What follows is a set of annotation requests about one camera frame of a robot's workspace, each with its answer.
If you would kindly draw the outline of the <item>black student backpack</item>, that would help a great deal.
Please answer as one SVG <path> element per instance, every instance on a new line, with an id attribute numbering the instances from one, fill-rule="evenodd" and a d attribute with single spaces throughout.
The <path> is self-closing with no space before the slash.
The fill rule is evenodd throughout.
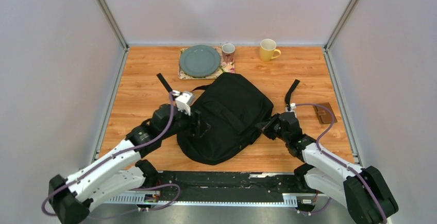
<path id="1" fill-rule="evenodd" d="M 223 73 L 198 90 L 203 93 L 191 112 L 200 111 L 210 130 L 200 138 L 175 134 L 182 152 L 196 162 L 216 165 L 231 159 L 263 135 L 256 124 L 274 115 L 273 103 L 240 74 Z"/>

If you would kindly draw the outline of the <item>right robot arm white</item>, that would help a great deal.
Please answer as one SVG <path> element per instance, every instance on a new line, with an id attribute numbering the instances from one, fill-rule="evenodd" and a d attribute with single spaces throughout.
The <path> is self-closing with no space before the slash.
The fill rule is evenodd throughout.
<path id="1" fill-rule="evenodd" d="M 349 163 L 303 133 L 293 112 L 275 114 L 257 128 L 269 139 L 284 141 L 289 153 L 303 165 L 294 170 L 295 188 L 324 193 L 343 205 L 355 223 L 386 223 L 398 204 L 381 172 Z"/>

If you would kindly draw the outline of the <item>brown leather wallet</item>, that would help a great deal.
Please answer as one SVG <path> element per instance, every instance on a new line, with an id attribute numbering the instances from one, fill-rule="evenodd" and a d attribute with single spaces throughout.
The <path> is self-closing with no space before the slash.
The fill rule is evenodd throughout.
<path id="1" fill-rule="evenodd" d="M 320 124 L 331 124 L 338 122 L 329 102 L 318 103 L 313 108 Z"/>

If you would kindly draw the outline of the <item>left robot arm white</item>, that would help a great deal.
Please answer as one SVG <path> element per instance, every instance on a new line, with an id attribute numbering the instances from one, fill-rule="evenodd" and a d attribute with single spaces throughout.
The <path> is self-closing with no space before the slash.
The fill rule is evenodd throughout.
<path id="1" fill-rule="evenodd" d="M 199 111 L 188 113 L 171 104 L 161 105 L 152 118 L 134 127 L 103 157 L 65 178 L 51 178 L 42 212 L 61 223 L 81 223 L 99 205 L 126 191 L 157 191 L 163 185 L 158 184 L 157 170 L 145 157 L 178 132 L 198 138 L 209 129 Z"/>

